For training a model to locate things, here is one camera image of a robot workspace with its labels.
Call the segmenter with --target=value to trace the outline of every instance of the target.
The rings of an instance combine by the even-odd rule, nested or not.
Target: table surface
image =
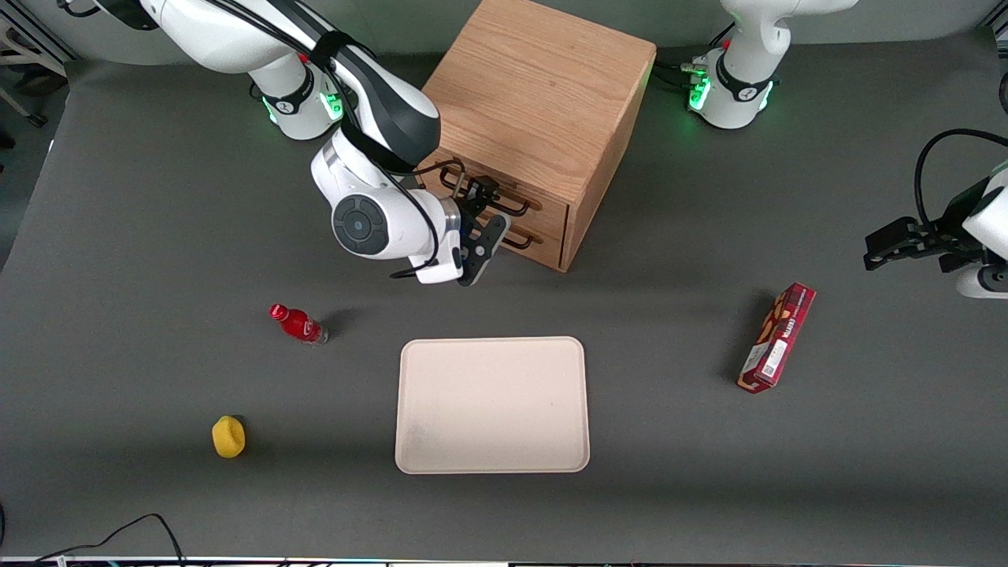
[[[421,83],[432,65],[392,69]],[[861,262],[866,234],[913,213],[931,135],[1004,133],[989,34],[795,47],[737,132],[654,81],[573,271],[505,252],[470,290],[344,252],[307,167],[320,142],[284,139],[247,78],[74,72],[0,275],[6,554],[158,512],[193,556],[1008,557],[1008,303],[960,298],[933,260]],[[1003,158],[949,141],[933,210]],[[820,292],[806,327],[780,385],[746,393],[736,373],[794,280]],[[275,302],[325,314],[334,339],[287,340]],[[549,335],[585,345],[584,472],[399,472],[403,345]],[[226,414],[248,427],[233,461],[211,445]],[[151,525],[105,553],[169,550]]]

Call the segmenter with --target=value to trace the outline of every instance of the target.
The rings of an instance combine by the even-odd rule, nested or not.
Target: plastic bottle
[[[299,309],[287,309],[276,304],[270,308],[269,315],[280,324],[284,333],[302,343],[319,346],[329,340],[329,331]]]

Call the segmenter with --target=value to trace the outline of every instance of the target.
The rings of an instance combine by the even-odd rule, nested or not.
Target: wooden box
[[[505,246],[566,271],[626,151],[655,52],[528,0],[483,0],[423,88],[443,131],[422,166],[458,157],[470,177],[494,178],[502,205],[529,205],[512,218],[519,246]],[[451,193],[436,172],[423,181]]]

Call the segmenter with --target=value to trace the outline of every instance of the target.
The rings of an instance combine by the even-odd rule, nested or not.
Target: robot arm
[[[962,295],[1008,299],[1008,161],[953,199],[940,218],[931,221],[924,211],[920,189],[924,161],[935,143],[953,135],[1008,145],[1008,138],[970,129],[948,130],[932,138],[921,151],[914,175],[920,221],[902,217],[868,235],[865,268],[871,271],[899,259],[940,254],[938,265],[942,272],[967,268],[956,282]]]
[[[726,129],[748,125],[773,88],[771,78],[791,46],[784,18],[828,14],[853,7],[858,0],[721,0],[735,18],[730,47],[715,46],[682,71],[694,73],[689,110]]]
[[[476,282],[510,221],[495,217],[493,227],[484,226],[452,199],[402,186],[437,148],[440,116],[423,93],[378,65],[366,48],[299,0],[99,0],[99,5],[123,21],[143,21],[145,15],[150,21],[143,29],[160,26],[203,67],[248,73],[271,117],[292,138],[324,134],[340,118],[332,101],[346,101],[346,89],[353,91],[356,110],[347,109],[339,130],[311,162],[332,208],[337,240],[359,256],[408,258],[413,268],[395,275],[415,273],[423,284]],[[313,65],[303,65],[299,53]],[[463,226],[475,227],[480,238],[464,234]]]

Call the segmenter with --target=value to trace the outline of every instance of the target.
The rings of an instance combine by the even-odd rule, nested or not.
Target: red box
[[[749,358],[739,375],[740,386],[751,393],[759,393],[777,385],[814,299],[813,290],[795,284],[774,300],[770,315],[763,320],[759,340],[749,351]]]

